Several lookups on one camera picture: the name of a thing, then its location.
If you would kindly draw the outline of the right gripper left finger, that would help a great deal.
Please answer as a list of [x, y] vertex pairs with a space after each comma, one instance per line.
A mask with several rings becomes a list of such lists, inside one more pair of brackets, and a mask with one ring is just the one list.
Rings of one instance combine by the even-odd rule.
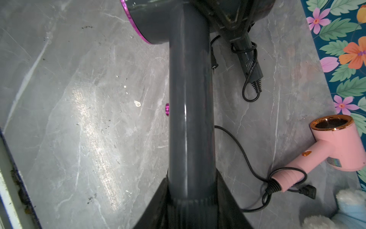
[[146, 210], [133, 227], [134, 229], [167, 229], [168, 203], [170, 200], [168, 175], [162, 180]]

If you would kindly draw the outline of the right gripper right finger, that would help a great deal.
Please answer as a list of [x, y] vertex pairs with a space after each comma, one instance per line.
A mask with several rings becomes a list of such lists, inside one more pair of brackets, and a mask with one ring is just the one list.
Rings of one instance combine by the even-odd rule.
[[252, 225], [242, 213], [221, 173], [216, 171], [217, 204], [219, 229], [252, 229]]

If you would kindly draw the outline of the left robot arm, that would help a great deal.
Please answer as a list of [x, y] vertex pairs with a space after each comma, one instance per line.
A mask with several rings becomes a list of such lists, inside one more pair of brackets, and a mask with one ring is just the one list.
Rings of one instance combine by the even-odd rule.
[[209, 21], [210, 27], [234, 31], [266, 17], [275, 1], [190, 1]]

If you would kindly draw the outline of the dark grey hair dryer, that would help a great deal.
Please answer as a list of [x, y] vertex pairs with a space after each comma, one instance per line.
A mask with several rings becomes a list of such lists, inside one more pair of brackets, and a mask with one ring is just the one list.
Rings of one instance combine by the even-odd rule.
[[122, 1], [138, 35], [169, 44], [168, 229], [216, 229], [210, 24], [190, 1]]
[[[251, 41], [248, 29], [242, 33], [234, 34], [234, 32], [224, 33], [224, 38], [231, 45], [231, 51], [237, 55], [241, 68], [245, 76], [245, 83], [242, 89], [242, 96], [247, 102], [256, 101], [262, 93], [262, 78], [263, 73], [258, 62], [257, 44]], [[256, 92], [254, 99], [249, 99], [245, 96], [245, 90], [248, 85], [251, 85]]]

